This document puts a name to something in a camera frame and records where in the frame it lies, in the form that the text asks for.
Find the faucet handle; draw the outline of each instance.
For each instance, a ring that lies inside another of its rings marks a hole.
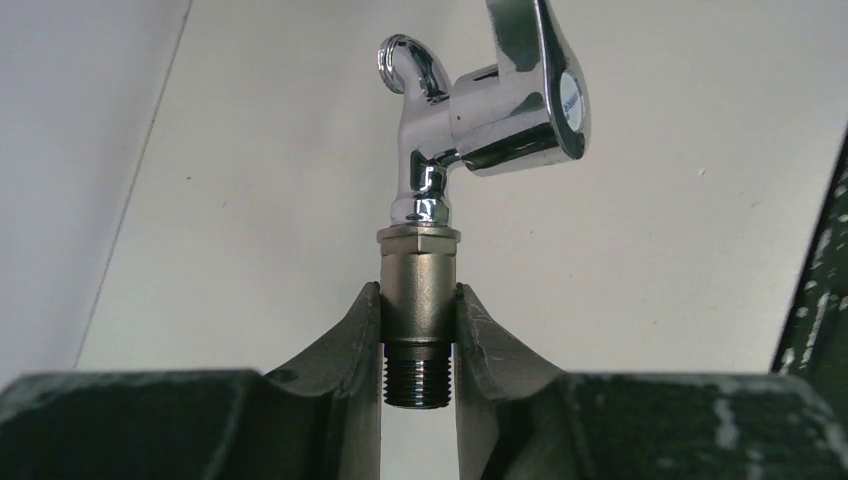
[[[458,156],[478,175],[581,158],[590,130],[586,82],[548,1],[486,0],[486,6],[497,64],[463,75],[451,88]]]

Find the faucet body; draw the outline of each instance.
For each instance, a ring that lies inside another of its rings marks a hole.
[[[456,247],[448,176],[485,176],[583,156],[589,136],[583,73],[547,0],[487,0],[497,64],[451,83],[421,42],[380,46],[383,83],[404,98],[398,194],[381,230],[381,340],[386,402],[437,408],[450,400]]]

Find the white wall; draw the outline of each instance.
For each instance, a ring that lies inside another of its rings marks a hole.
[[[0,2],[0,385],[74,366],[188,4]]]
[[[585,160],[455,174],[459,279],[571,370],[765,371],[848,121],[848,3],[554,1]],[[377,278],[389,34],[456,78],[482,0],[194,5],[80,366],[270,369]],[[383,410],[385,478],[455,478],[451,409]]]

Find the threaded end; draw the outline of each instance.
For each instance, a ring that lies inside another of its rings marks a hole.
[[[386,358],[386,403],[427,410],[450,403],[450,357],[433,360]]]

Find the blue logo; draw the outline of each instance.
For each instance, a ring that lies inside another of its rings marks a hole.
[[[571,98],[569,98],[565,101],[565,103],[562,104],[562,109],[565,112],[566,120],[571,120],[571,110],[574,108],[574,105],[577,104],[577,100],[579,100],[579,95],[577,94],[577,92],[574,92],[574,94],[571,95]]]

